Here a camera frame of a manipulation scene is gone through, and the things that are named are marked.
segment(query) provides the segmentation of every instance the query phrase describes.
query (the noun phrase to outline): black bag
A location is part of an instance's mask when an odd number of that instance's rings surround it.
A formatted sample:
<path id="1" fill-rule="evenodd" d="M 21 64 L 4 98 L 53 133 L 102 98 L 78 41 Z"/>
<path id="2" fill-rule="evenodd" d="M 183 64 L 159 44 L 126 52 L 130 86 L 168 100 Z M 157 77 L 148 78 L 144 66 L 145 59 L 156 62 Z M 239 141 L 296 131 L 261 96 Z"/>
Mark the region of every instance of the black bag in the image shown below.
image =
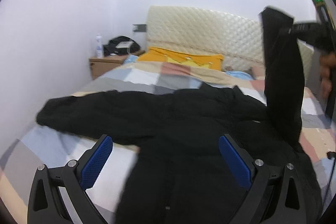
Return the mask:
<path id="1" fill-rule="evenodd" d="M 129 37 L 112 38 L 107 45 L 104 45 L 104 56 L 110 54 L 126 55 L 140 50 L 140 45 Z"/>

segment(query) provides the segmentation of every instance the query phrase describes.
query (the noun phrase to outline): white bottle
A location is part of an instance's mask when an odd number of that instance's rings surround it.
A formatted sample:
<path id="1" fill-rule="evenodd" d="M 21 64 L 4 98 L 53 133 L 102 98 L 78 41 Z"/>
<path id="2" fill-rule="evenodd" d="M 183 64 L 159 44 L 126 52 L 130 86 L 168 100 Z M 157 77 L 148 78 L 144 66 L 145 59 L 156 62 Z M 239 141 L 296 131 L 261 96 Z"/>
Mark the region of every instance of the white bottle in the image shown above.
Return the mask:
<path id="1" fill-rule="evenodd" d="M 98 58 L 103 58 L 104 57 L 104 51 L 103 51 L 103 45 L 101 44 L 101 36 L 97 35 L 96 36 L 96 52 L 97 52 L 97 57 Z"/>

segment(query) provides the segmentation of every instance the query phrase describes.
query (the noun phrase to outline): jacket sleeve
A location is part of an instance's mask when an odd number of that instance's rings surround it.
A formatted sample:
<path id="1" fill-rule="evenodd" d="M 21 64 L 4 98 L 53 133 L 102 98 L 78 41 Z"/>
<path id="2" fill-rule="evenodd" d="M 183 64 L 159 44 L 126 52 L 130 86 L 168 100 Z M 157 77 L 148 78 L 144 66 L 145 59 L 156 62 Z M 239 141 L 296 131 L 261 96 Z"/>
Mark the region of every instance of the jacket sleeve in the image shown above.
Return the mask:
<path id="1" fill-rule="evenodd" d="M 299 148 L 305 88 L 301 54 L 296 38 L 278 35 L 281 27 L 292 26 L 293 18 L 272 8 L 266 8 L 261 18 L 268 115 L 283 139 L 292 147 Z"/>
<path id="2" fill-rule="evenodd" d="M 140 145 L 169 119 L 170 95 L 113 90 L 50 99 L 36 121 L 61 132 L 95 139 L 108 134 L 116 143 Z"/>

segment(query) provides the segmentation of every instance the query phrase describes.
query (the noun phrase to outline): metal screw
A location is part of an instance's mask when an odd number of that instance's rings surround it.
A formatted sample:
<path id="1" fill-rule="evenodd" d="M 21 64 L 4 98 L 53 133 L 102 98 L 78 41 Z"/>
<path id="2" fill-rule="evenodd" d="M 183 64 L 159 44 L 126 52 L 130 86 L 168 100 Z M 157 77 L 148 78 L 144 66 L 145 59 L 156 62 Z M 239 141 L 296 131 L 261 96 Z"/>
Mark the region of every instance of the metal screw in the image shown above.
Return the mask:
<path id="1" fill-rule="evenodd" d="M 77 164 L 77 161 L 75 161 L 75 160 L 70 160 L 68 162 L 68 166 L 70 166 L 70 167 L 74 167 L 76 164 Z"/>
<path id="2" fill-rule="evenodd" d="M 255 160 L 254 163 L 258 166 L 263 166 L 264 165 L 263 160 L 260 160 L 260 159 Z"/>
<path id="3" fill-rule="evenodd" d="M 294 165 L 292 165 L 292 164 L 287 164 L 286 166 L 287 166 L 287 168 L 288 168 L 289 170 L 293 170 L 293 169 L 294 169 Z"/>
<path id="4" fill-rule="evenodd" d="M 37 169 L 42 171 L 44 169 L 44 164 L 41 164 Z"/>

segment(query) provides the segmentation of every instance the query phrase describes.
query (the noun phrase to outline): bed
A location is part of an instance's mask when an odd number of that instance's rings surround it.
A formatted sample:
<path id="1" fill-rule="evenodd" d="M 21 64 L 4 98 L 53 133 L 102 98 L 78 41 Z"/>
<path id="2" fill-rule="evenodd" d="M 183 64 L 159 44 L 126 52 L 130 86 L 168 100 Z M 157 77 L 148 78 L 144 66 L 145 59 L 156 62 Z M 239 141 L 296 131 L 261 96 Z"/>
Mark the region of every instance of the bed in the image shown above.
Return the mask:
<path id="1" fill-rule="evenodd" d="M 149 46 L 179 52 L 222 54 L 223 70 L 230 66 L 233 70 L 245 71 L 263 65 L 260 23 L 223 12 L 152 6 L 148 11 L 147 40 Z M 303 43 L 299 47 L 307 78 L 313 51 Z M 266 104 L 263 75 L 249 81 L 219 70 L 168 62 L 143 61 L 122 65 L 73 95 L 84 96 L 106 90 L 166 94 L 177 89 L 197 89 L 202 82 L 217 87 L 238 85 L 243 93 Z M 324 196 L 332 167 L 326 152 L 335 149 L 334 124 L 325 118 L 320 104 L 308 88 L 304 91 L 301 116 L 300 143 L 312 161 Z M 49 168 L 63 166 L 71 159 L 78 159 L 95 141 L 36 125 L 7 149 L 1 158 L 0 196 L 17 223 L 26 223 L 29 193 L 37 166 L 42 163 Z M 113 223 L 125 179 L 136 160 L 137 147 L 114 144 L 94 187 L 87 190 L 92 202 L 109 223 Z M 61 191 L 73 222 L 81 223 L 66 191 Z M 333 180 L 326 206 L 335 193 L 336 181 Z"/>

